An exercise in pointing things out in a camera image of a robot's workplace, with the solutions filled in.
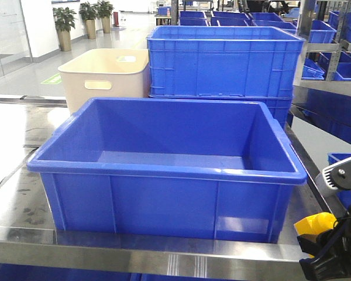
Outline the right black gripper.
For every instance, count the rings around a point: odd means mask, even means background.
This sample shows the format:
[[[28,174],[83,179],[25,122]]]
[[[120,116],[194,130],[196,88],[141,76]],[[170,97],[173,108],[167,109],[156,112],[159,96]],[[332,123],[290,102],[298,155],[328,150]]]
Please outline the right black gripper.
[[[313,258],[299,260],[306,280],[351,278],[351,205],[337,222],[327,245]]]

